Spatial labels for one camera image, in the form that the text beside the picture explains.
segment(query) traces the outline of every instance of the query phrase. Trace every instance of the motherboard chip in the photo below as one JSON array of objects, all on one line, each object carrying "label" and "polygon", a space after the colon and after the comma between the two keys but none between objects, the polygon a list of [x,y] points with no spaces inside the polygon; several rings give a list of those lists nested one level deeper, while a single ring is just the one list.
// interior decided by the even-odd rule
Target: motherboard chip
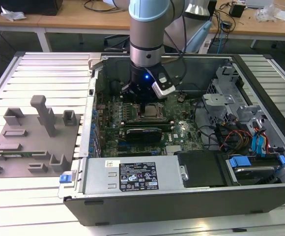
[{"label": "motherboard chip", "polygon": [[157,108],[155,105],[147,105],[145,108],[145,112],[144,114],[142,114],[142,117],[153,117],[156,118],[157,117]]}]

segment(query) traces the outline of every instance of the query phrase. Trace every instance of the motherboard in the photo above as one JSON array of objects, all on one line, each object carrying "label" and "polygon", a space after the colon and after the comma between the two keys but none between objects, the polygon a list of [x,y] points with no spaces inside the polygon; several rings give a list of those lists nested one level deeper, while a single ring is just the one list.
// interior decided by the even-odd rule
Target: motherboard
[{"label": "motherboard", "polygon": [[203,149],[193,119],[194,99],[175,93],[141,106],[122,96],[97,96],[101,157],[173,155]]}]

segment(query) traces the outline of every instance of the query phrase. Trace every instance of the gray plastic base plate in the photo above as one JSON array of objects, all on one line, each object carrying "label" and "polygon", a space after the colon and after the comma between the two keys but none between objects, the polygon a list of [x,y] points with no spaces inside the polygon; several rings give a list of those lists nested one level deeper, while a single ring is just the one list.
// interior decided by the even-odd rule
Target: gray plastic base plate
[{"label": "gray plastic base plate", "polygon": [[[20,144],[20,151],[47,151],[60,161],[64,154],[68,165],[65,165],[66,170],[70,170],[71,162],[74,154],[74,148],[80,123],[80,115],[76,115],[77,125],[64,126],[62,115],[55,115],[56,135],[49,137],[45,127],[40,124],[38,115],[25,115],[23,118],[18,118],[21,126],[9,126],[6,124],[0,134],[0,144]],[[3,134],[10,130],[26,130],[27,134],[24,137],[4,137]],[[47,172],[44,171],[29,171],[30,165],[36,163],[44,163],[47,167]],[[5,157],[0,160],[0,178],[2,177],[55,177],[61,172],[55,172],[50,166],[50,158],[32,158],[32,157]]]}]

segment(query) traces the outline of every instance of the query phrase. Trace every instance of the wooden desk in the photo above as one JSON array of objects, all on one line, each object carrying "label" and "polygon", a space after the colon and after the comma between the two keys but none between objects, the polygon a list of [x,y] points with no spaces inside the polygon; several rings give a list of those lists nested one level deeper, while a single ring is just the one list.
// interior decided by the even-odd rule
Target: wooden desk
[{"label": "wooden desk", "polygon": [[[40,27],[85,28],[129,30],[130,16],[128,11],[117,13],[98,13],[84,8],[83,0],[64,0],[56,16],[42,16]],[[103,2],[96,2],[95,9],[111,8]]]},{"label": "wooden desk", "polygon": [[[229,0],[218,0],[219,6]],[[35,32],[39,38],[42,50],[50,52],[51,46],[47,39],[47,32],[61,33],[99,33],[99,34],[129,34],[130,17],[128,12],[97,13],[84,8],[84,0],[64,0],[63,5],[56,16],[29,15],[27,19],[19,21],[8,21],[0,15],[0,30],[2,31],[29,31]],[[279,5],[285,6],[285,0],[275,0]],[[107,9],[108,5],[96,2],[94,7]],[[234,39],[254,40],[277,40],[285,41],[285,22],[257,22],[254,19],[254,9],[246,9],[241,18],[235,18],[236,27],[229,34]],[[223,20],[232,21],[225,14],[221,14]],[[216,18],[203,45],[209,45],[210,40],[217,31]],[[206,53],[208,48],[202,47],[201,52]]]},{"label": "wooden desk", "polygon": [[[228,0],[218,0],[217,9],[219,6]],[[275,0],[275,6],[281,10],[285,10],[285,0]],[[225,7],[224,12],[228,13],[230,7]],[[255,9],[245,9],[241,18],[235,18],[236,27],[230,34],[244,34],[244,35],[266,35],[266,36],[285,36],[285,21],[276,19],[276,22],[258,22],[255,17]],[[221,13],[221,19],[233,22],[233,20],[226,14]],[[217,31],[217,19],[213,18],[214,26],[211,32]]]}]

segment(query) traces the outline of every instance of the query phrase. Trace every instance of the white paper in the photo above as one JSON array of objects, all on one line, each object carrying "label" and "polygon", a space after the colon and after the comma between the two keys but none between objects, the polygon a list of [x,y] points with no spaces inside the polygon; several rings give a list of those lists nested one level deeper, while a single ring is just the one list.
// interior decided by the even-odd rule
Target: white paper
[{"label": "white paper", "polygon": [[285,11],[279,11],[274,15],[275,18],[285,21]]},{"label": "white paper", "polygon": [[10,21],[14,21],[14,20],[22,20],[25,19],[25,14],[21,11],[19,12],[13,12],[13,11],[8,11],[6,9],[4,9],[1,6],[1,16],[5,17],[6,19],[10,20]]}]

